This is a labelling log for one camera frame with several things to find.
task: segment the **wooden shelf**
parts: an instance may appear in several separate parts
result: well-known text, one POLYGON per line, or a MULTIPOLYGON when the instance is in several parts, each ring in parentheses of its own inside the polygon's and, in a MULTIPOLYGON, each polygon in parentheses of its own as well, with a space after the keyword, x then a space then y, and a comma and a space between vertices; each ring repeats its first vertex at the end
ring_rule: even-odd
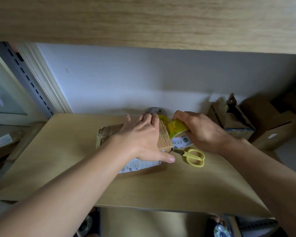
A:
MULTIPOLYGON (((22 200, 95 151, 96 133, 123 117, 55 114, 0 181, 0 199, 22 200)), ((221 156, 206 153, 195 168, 176 155, 164 171, 115 179, 96 206, 136 207, 271 217, 241 175, 221 156)))
POLYGON ((0 0, 0 41, 296 54, 296 0, 0 0))

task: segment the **yellow scissors handle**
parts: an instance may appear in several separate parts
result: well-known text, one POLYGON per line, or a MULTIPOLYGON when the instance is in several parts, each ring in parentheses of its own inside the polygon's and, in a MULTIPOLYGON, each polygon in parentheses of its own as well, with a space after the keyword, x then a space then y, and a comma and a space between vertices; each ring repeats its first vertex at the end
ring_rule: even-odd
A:
POLYGON ((205 161, 204 161, 205 160, 205 155, 200 150, 197 150, 197 149, 189 149, 188 151, 185 151, 184 152, 183 156, 185 156, 186 162, 189 163, 190 165, 194 166, 194 167, 203 167, 204 164, 205 164, 205 161), (191 154, 190 152, 192 152, 192 151, 195 151, 197 153, 200 153, 201 156, 199 157, 199 156, 196 156, 196 155, 191 154), (191 163, 190 160, 189 160, 190 158, 200 161, 200 164, 199 165, 196 165, 196 164, 191 163))

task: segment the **person's right hand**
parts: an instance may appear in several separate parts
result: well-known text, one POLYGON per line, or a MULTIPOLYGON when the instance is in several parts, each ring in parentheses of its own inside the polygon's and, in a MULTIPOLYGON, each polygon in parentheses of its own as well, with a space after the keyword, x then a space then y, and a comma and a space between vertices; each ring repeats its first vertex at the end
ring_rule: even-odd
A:
POLYGON ((176 111, 173 119, 179 119, 189 127, 190 131, 187 131, 186 134, 193 144, 201 150, 219 154, 221 148, 232 139, 229 134, 204 114, 176 111))

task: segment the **tape roll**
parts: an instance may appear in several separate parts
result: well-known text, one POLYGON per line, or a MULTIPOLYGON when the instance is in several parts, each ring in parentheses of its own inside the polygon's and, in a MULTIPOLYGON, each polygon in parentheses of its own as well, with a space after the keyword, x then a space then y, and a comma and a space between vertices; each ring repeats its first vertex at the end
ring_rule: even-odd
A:
POLYGON ((185 135, 185 132, 189 131, 189 128, 182 121, 172 121, 170 118, 163 115, 158 115, 158 117, 166 126, 174 148, 185 148, 192 144, 189 137, 185 135))

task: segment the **scissors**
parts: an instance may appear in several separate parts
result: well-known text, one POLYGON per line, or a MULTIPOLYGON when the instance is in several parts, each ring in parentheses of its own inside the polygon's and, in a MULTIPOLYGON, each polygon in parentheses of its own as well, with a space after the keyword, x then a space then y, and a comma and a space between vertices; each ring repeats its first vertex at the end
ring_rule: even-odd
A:
POLYGON ((179 150, 179 149, 174 149, 173 152, 178 153, 178 154, 184 156, 185 159, 186 159, 186 162, 189 165, 192 165, 194 167, 203 167, 204 164, 205 164, 205 162, 204 162, 205 155, 200 150, 197 150, 197 149, 189 149, 188 151, 183 151, 183 150, 179 150), (200 153, 201 154, 201 157, 191 154, 190 152, 192 152, 192 151, 195 151, 197 153, 200 153), (199 165, 196 165, 196 164, 191 163, 190 160, 189 160, 189 158, 200 161, 199 165))

